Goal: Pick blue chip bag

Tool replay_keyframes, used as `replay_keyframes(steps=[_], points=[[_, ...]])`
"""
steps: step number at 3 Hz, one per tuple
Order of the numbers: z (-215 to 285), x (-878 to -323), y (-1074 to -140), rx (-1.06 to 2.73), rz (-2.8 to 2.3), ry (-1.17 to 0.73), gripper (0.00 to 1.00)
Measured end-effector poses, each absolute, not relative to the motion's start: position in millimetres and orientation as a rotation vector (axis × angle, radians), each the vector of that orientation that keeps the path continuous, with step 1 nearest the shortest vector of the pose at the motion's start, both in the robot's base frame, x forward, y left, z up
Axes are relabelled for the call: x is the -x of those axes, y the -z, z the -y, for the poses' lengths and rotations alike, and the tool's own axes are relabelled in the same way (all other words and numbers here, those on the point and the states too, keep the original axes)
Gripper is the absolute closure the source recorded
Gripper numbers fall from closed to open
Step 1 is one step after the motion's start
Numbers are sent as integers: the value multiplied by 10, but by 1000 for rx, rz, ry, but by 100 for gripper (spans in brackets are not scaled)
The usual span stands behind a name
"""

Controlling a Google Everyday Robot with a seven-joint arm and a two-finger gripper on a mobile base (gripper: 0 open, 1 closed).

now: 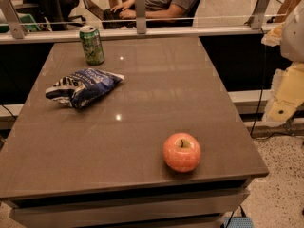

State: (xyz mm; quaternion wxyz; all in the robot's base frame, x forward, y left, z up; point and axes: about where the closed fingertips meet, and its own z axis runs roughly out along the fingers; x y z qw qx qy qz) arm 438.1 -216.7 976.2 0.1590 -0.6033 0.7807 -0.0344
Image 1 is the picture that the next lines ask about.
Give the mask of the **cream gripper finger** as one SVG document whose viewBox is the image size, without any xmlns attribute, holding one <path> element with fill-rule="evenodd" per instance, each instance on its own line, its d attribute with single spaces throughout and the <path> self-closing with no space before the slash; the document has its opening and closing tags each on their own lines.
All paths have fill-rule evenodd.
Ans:
<svg viewBox="0 0 304 228">
<path fill-rule="evenodd" d="M 283 30 L 283 23 L 280 23 L 275 28 L 272 28 L 267 34 L 261 39 L 261 43 L 265 46 L 275 47 L 280 45 L 281 34 Z"/>
<path fill-rule="evenodd" d="M 292 63 L 287 69 L 275 71 L 271 97 L 268 100 L 262 121 L 286 123 L 304 103 L 304 64 Z"/>
</svg>

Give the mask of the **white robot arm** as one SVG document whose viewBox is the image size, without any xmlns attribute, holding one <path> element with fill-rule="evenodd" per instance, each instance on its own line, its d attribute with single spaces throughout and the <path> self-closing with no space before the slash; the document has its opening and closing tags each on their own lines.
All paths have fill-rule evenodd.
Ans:
<svg viewBox="0 0 304 228">
<path fill-rule="evenodd" d="M 267 125 L 284 124 L 304 103 L 304 0 L 261 43 L 280 46 L 281 56 L 292 62 L 287 69 L 275 71 L 271 97 L 262 117 Z"/>
</svg>

